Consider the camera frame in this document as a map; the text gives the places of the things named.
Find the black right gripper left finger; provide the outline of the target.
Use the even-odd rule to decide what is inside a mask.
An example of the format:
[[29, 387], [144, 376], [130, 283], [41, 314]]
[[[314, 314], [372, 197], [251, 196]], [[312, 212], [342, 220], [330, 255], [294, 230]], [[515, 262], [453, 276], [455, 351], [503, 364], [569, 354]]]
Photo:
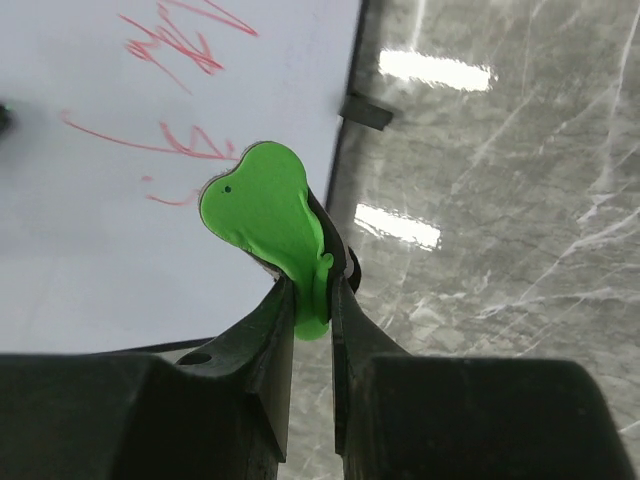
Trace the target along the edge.
[[5, 355], [5, 479], [273, 479], [285, 461], [294, 294], [169, 362], [155, 354]]

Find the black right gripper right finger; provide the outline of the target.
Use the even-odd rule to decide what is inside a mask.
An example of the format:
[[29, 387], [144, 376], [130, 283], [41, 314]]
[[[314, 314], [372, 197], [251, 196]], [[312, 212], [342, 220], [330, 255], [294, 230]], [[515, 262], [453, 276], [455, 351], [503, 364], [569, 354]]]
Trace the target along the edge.
[[562, 359], [420, 356], [332, 287], [335, 449], [348, 479], [627, 479], [606, 399]]

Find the green whiteboard eraser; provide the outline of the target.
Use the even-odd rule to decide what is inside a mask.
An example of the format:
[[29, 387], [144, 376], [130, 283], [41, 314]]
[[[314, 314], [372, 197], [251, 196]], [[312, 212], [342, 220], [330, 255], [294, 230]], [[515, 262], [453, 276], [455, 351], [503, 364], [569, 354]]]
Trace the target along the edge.
[[274, 141], [251, 145], [234, 168], [204, 186], [198, 209], [211, 233], [292, 282], [298, 339], [326, 334], [333, 281], [344, 277], [357, 289], [361, 269], [293, 150]]

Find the small black-framed whiteboard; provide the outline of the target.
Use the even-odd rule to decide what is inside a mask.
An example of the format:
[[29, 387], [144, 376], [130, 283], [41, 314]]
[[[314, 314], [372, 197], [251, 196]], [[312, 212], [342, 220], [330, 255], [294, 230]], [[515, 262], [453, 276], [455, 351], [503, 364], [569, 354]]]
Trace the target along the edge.
[[357, 1], [5, 1], [1, 348], [214, 336], [270, 276], [197, 198], [260, 140], [330, 187]]

